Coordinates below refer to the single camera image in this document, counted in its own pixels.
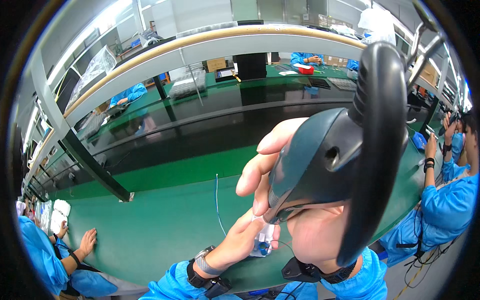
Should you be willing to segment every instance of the worker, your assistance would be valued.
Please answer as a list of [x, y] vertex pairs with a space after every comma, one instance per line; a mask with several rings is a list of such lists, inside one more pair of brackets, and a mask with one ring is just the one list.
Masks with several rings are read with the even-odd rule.
[[[444, 165], [433, 162], [437, 146], [433, 133], [425, 147], [425, 188], [419, 209], [412, 210], [398, 225], [380, 238], [380, 244], [388, 254], [387, 265], [393, 266], [412, 255], [417, 257], [452, 241], [469, 225], [478, 190], [478, 141], [477, 124], [472, 115], [465, 115], [465, 151], [468, 164], [456, 165], [452, 158], [452, 136], [456, 122], [450, 124], [450, 113], [444, 119]], [[434, 168], [442, 168], [444, 183], [435, 187]]]
[[322, 65], [324, 64], [323, 54], [293, 52], [290, 56], [290, 64]]
[[96, 243], [95, 228], [84, 234], [77, 250], [71, 251], [62, 241], [68, 229], [65, 221], [61, 223], [60, 232], [50, 237], [25, 216], [19, 216], [18, 223], [32, 265], [51, 293], [59, 295], [64, 291], [75, 295], [78, 292], [86, 297], [100, 297], [117, 290], [100, 274], [81, 264]]
[[358, 71], [359, 70], [359, 62], [356, 61], [356, 60], [348, 60], [347, 69]]
[[[443, 126], [446, 130], [447, 126], [445, 120], [443, 120]], [[453, 134], [452, 137], [452, 157], [453, 162], [458, 165], [458, 160], [460, 159], [460, 155], [462, 153], [463, 147], [465, 146], [465, 133], [463, 132], [464, 128], [463, 120], [460, 119], [456, 123], [456, 132]]]
[[[279, 151], [306, 119], [281, 122], [258, 145], [259, 154], [247, 163], [237, 184], [239, 196], [255, 192], [253, 206], [232, 226], [223, 242], [204, 257], [211, 268], [221, 272], [246, 258], [253, 249], [255, 236], [265, 223], [261, 218], [252, 221], [252, 214], [261, 216], [268, 209], [268, 172], [274, 166]], [[325, 274], [339, 270], [336, 257], [347, 223], [348, 209], [348, 206], [305, 209], [290, 218], [287, 221], [287, 228], [292, 236], [292, 248], [297, 259], [306, 264], [314, 264]], [[280, 227], [277, 225], [273, 233], [274, 240], [279, 239], [279, 236]], [[278, 242], [273, 241], [272, 246], [276, 248]], [[183, 261], [174, 264], [160, 281], [150, 282], [150, 291], [141, 299], [206, 299], [205, 288], [195, 288], [189, 283], [187, 269], [205, 279], [218, 276], [204, 272], [196, 262]], [[375, 252], [365, 248], [347, 280], [328, 283], [322, 279], [321, 283], [327, 290], [336, 294], [339, 300], [383, 300], [387, 296], [387, 287], [383, 280], [386, 269], [386, 265], [379, 261]], [[290, 282], [283, 286], [281, 291], [273, 288], [270, 293], [266, 293], [258, 297], [272, 299], [271, 295], [276, 294], [278, 299], [286, 299], [288, 298], [286, 295], [291, 293], [292, 299], [318, 299], [316, 284], [307, 282]], [[239, 297], [221, 295], [216, 299], [239, 299]]]
[[119, 93], [116, 96], [113, 96], [110, 100], [110, 107], [115, 105], [125, 105], [127, 103], [133, 102], [134, 100], [140, 98], [143, 94], [146, 94], [147, 89], [145, 85], [140, 83], [136, 84], [123, 92]]

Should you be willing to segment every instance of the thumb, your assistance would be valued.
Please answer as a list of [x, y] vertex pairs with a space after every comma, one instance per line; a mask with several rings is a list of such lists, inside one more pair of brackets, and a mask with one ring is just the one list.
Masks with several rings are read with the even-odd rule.
[[255, 236], [265, 227], [266, 223], [263, 219], [253, 220], [243, 232], [246, 239], [254, 239]]

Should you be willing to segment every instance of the paper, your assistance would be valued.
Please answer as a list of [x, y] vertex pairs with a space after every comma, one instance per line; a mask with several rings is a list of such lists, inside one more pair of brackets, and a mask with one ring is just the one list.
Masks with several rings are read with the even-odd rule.
[[60, 232], [60, 225], [62, 221], [68, 221], [68, 215], [70, 214], [70, 204], [65, 200], [57, 199], [53, 204], [53, 212], [50, 222], [50, 230], [58, 234]]
[[232, 76], [232, 71], [230, 70], [220, 71], [220, 75], [222, 75], [222, 77]]
[[[252, 214], [252, 221], [259, 218], [263, 219], [262, 216], [255, 216]], [[252, 252], [250, 252], [250, 256], [266, 257], [267, 255], [270, 254], [270, 252], [272, 252], [271, 242], [273, 241], [274, 230], [275, 230], [275, 225], [265, 224], [264, 228], [260, 230], [260, 232], [255, 237], [255, 247], [253, 248]], [[259, 248], [262, 247], [262, 245], [260, 244], [263, 244], [263, 246], [265, 247], [265, 248], [262, 248], [264, 249], [265, 254], [262, 254], [262, 252], [260, 251]]]
[[304, 68], [304, 69], [310, 69], [311, 68], [311, 66], [301, 65], [299, 63], [296, 63], [293, 66], [297, 67], [297, 68]]
[[285, 72], [280, 72], [278, 74], [285, 76], [285, 75], [298, 74], [298, 73], [295, 71], [285, 71]]

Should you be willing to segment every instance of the red box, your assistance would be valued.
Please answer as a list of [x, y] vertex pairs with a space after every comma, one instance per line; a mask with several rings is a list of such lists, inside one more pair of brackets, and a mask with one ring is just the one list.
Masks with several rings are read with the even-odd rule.
[[309, 69], [299, 67], [299, 72], [305, 75], [312, 75], [313, 74], [313, 67], [309, 66]]

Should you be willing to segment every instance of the scanner handle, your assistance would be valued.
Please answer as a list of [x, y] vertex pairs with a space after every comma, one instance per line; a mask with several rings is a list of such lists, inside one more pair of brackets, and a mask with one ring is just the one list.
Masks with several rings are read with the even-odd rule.
[[407, 87], [404, 61], [394, 45], [376, 42], [364, 50], [354, 101], [364, 104], [363, 111], [352, 116], [361, 116], [363, 142], [339, 266], [352, 264], [374, 235], [404, 150]]

